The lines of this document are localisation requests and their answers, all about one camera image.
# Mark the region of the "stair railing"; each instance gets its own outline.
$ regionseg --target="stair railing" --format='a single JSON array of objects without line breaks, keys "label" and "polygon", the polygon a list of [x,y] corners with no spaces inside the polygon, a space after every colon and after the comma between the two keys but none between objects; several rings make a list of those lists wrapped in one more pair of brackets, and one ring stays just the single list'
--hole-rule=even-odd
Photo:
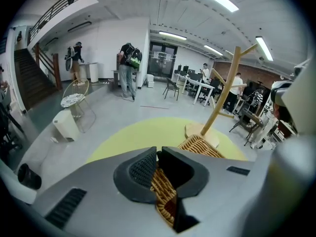
[{"label": "stair railing", "polygon": [[45,24],[47,24],[49,20],[76,1],[78,0],[59,0],[55,3],[32,27],[30,41],[33,40],[36,34],[44,27]]},{"label": "stair railing", "polygon": [[59,72],[59,63],[58,63],[58,53],[53,54],[53,60],[51,60],[40,48],[37,43],[33,48],[33,52],[35,54],[35,61],[37,65],[40,67],[41,63],[47,68],[48,75],[47,77],[55,84],[58,90],[62,90],[62,84],[60,79]]}]

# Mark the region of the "ceiling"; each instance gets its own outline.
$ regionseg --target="ceiling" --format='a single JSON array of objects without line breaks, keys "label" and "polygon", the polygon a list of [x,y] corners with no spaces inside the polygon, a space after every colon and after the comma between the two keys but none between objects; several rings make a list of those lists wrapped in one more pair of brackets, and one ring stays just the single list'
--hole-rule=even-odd
[{"label": "ceiling", "polygon": [[310,33],[303,18],[288,0],[230,0],[238,11],[229,12],[213,0],[98,0],[102,5],[68,22],[126,19],[135,16],[150,18],[151,38],[162,40],[159,31],[179,34],[188,39],[179,43],[215,60],[228,60],[210,53],[205,44],[224,53],[235,46],[246,49],[263,36],[273,62],[268,62],[261,48],[247,54],[241,63],[271,69],[289,75],[293,67],[307,59]]}]

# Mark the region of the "black pants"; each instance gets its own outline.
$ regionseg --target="black pants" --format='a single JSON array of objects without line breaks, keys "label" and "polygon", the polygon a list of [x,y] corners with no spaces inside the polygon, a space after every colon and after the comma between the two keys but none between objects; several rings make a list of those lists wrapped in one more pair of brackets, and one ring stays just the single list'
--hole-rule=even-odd
[{"label": "black pants", "polygon": [[233,109],[234,109],[234,107],[235,107],[236,101],[237,101],[237,95],[232,94],[231,92],[229,92],[229,94],[228,94],[228,96],[227,96],[227,98],[226,98],[226,100],[225,100],[225,103],[224,103],[223,108],[226,109],[226,107],[227,107],[227,105],[228,105],[228,102],[230,102],[231,104],[229,105],[228,111],[229,111],[230,113],[232,113],[232,112],[233,112]]},{"label": "black pants", "polygon": [[[252,105],[250,105],[249,110],[250,110],[252,113],[256,113],[257,108],[258,108],[258,106],[252,106]],[[246,117],[246,116],[243,116],[243,121],[245,121],[246,123],[249,123],[249,122],[250,122],[250,118],[248,118],[248,117]]]}]

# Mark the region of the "wooden coat rack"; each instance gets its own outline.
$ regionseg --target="wooden coat rack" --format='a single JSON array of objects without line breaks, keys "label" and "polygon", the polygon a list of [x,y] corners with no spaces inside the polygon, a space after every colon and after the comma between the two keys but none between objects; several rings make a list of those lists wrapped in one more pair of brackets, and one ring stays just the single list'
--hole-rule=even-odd
[{"label": "wooden coat rack", "polygon": [[224,104],[224,102],[229,94],[229,91],[232,87],[246,86],[246,84],[233,85],[233,81],[234,81],[235,75],[238,71],[238,65],[239,65],[241,57],[248,54],[249,52],[253,51],[257,47],[257,45],[258,44],[254,44],[253,46],[246,49],[244,52],[241,51],[241,48],[239,46],[235,47],[234,55],[232,57],[233,60],[232,60],[231,68],[229,70],[226,82],[218,74],[218,72],[215,69],[213,69],[213,73],[218,77],[218,79],[224,85],[224,90],[222,91],[222,94],[217,102],[217,105],[215,105],[214,99],[213,99],[213,97],[211,97],[211,102],[212,102],[214,110],[213,110],[211,116],[209,117],[209,119],[205,125],[196,124],[196,123],[186,125],[185,135],[187,138],[190,137],[191,135],[196,134],[196,135],[202,136],[208,143],[210,143],[215,148],[218,147],[220,141],[219,141],[218,137],[216,136],[216,134],[214,132],[212,132],[212,130],[210,130],[210,127],[214,123],[217,115],[222,115],[225,117],[234,118],[233,115],[221,113],[220,110],[221,110],[221,108],[222,108],[222,106],[223,106],[223,104]]}]

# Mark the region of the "yellow-green round rug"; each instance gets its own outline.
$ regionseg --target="yellow-green round rug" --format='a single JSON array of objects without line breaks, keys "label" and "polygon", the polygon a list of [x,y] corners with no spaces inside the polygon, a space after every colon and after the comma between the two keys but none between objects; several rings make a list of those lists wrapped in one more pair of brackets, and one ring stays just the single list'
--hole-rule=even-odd
[{"label": "yellow-green round rug", "polygon": [[[186,140],[184,128],[194,121],[184,118],[162,117],[146,119],[129,125],[104,141],[87,163],[116,156],[135,149],[156,146],[177,147]],[[228,159],[247,160],[239,148],[223,133],[217,134],[220,144],[217,150]]]}]

